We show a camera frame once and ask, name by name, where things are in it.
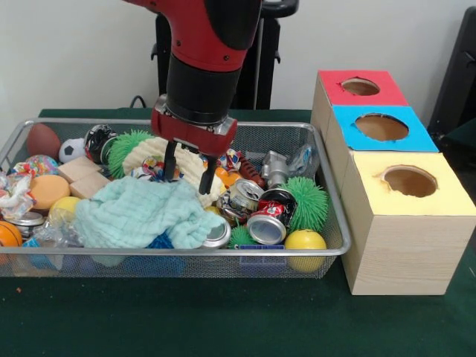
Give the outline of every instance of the blue box lid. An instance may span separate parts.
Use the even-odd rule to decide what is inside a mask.
[[[438,152],[409,106],[333,106],[333,109],[347,146],[355,151]]]

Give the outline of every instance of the basket rim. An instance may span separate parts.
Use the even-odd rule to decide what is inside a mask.
[[[94,119],[94,118],[31,118],[19,123],[10,137],[0,150],[0,166],[8,161],[8,154],[17,144],[23,131],[35,123],[64,123],[64,124],[135,124],[149,125],[150,120],[144,119]],[[109,256],[194,256],[194,257],[330,257],[345,254],[351,246],[351,236],[347,218],[344,214],[341,200],[337,193],[332,171],[327,158],[327,152],[322,141],[321,134],[310,123],[296,122],[238,122],[238,126],[244,127],[294,127],[305,129],[313,134],[318,158],[322,166],[327,192],[332,201],[338,228],[342,236],[342,246],[335,249],[293,249],[293,250],[232,250],[232,249],[135,249],[135,248],[21,248],[0,247],[0,254],[50,254],[50,255],[109,255]]]

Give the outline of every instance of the yellow box lid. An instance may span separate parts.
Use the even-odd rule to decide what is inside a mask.
[[[375,215],[476,216],[443,154],[354,152],[353,160]]]

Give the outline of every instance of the wire basket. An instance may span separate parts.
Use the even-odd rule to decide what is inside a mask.
[[[81,138],[99,123],[121,133],[150,131],[148,120],[38,118],[19,124],[0,151],[0,167],[8,170],[28,157],[26,137],[35,123],[45,123],[61,141]],[[350,234],[322,139],[306,123],[239,123],[232,147],[258,168],[273,150],[291,158],[304,144],[318,153],[305,176],[318,180],[329,193],[327,223],[321,232],[327,250],[285,249],[110,249],[110,248],[0,248],[2,277],[279,277],[321,278],[338,255],[350,247]],[[309,264],[319,266],[302,272]]]

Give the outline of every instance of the spiky toy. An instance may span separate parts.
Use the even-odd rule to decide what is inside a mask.
[[[239,225],[231,230],[231,238],[228,243],[228,249],[238,249],[240,245],[258,244],[251,238],[248,229],[244,225]]]
[[[122,163],[128,154],[142,141],[150,138],[153,138],[153,136],[144,130],[131,130],[130,133],[126,132],[115,139],[109,153],[108,165],[109,171],[115,179],[124,177]]]
[[[291,220],[289,233],[300,229],[321,231],[329,209],[327,192],[307,177],[293,177],[281,187],[288,190],[297,201],[297,209]]]

